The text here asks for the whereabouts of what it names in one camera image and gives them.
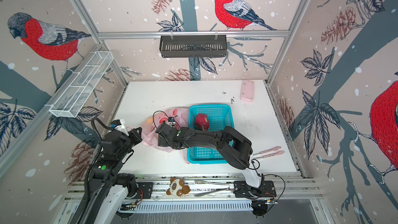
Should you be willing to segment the teal plastic basket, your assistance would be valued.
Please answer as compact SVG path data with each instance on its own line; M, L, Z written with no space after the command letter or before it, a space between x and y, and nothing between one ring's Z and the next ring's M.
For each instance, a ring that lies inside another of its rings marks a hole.
M188 127L197 130L195 118L205 114L209 121L209 131L222 131L226 126L234 128L230 106L223 104L194 105L189 108ZM227 164L222 155L214 149L194 147L187 151L190 164Z

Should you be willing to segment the red dragon fruit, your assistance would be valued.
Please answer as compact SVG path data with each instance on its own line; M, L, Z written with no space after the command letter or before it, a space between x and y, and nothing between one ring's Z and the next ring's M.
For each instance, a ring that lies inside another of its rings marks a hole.
M210 123L206 114L197 114L194 123L196 128L201 131L207 131L210 128Z

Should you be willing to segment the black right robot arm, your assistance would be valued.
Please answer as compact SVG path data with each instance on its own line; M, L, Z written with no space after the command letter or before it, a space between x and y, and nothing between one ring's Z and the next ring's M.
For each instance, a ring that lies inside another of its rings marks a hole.
M252 143L233 127L211 132L188 127L176 129L162 123L155 132L173 149L204 147L216 150L229 165L242 170L248 186L260 187L262 179L254 166Z

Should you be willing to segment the pink plastic bag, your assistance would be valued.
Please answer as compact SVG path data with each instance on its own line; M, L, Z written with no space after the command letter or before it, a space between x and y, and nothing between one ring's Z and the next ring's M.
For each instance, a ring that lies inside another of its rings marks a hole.
M156 126L159 127L162 122L166 122L169 117L174 117L176 124L175 128L177 130L180 130L181 127L187 127L188 126L188 113L189 109L185 107L178 107L178 108L170 108L165 111L157 111L155 112L153 117L153 124L149 125L146 123L147 120L145 120L141 127L142 127L142 139L144 145L148 147L155 148L157 150L163 151L163 152L168 152L168 153L176 153L176 149L171 149L171 148L162 148L158 146L158 134L156 134Z

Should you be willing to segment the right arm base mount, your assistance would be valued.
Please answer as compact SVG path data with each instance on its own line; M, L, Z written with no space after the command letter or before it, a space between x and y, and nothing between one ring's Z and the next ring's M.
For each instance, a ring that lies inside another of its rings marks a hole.
M249 200L256 200L258 198L276 198L274 182L270 180L263 180L259 188L254 188L246 184L245 181L235 181L233 183L233 193L236 198L246 198Z

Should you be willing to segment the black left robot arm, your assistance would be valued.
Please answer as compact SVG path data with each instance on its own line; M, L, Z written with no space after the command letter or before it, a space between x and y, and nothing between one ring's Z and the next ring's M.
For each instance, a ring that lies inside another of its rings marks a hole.
M102 151L85 179L85 194L72 224L110 224L126 197L142 198L135 175L120 173L124 158L132 155L133 147L141 141L142 128L132 129L128 135L118 130L105 135Z

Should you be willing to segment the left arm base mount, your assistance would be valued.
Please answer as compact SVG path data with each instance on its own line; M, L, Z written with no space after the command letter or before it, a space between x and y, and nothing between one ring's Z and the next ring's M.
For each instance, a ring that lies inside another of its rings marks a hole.
M153 192L153 183L152 182L138 182L136 183L136 192L134 194L128 193L126 199L130 200L141 200L141 199L150 199Z

